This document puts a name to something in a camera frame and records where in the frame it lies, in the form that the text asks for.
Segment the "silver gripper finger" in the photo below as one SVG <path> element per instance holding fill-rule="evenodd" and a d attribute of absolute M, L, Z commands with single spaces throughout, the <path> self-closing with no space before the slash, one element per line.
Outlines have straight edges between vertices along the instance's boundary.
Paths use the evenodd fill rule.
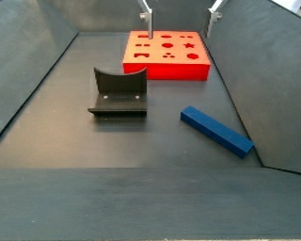
<path fill-rule="evenodd" d="M 154 39 L 154 10 L 150 8 L 146 0 L 138 0 L 142 8 L 140 18 L 148 25 L 148 39 Z"/>
<path fill-rule="evenodd" d="M 212 7 L 208 9 L 210 19 L 206 31 L 206 37 L 210 38 L 214 24 L 223 18 L 223 13 L 220 12 L 228 0 L 216 0 Z"/>

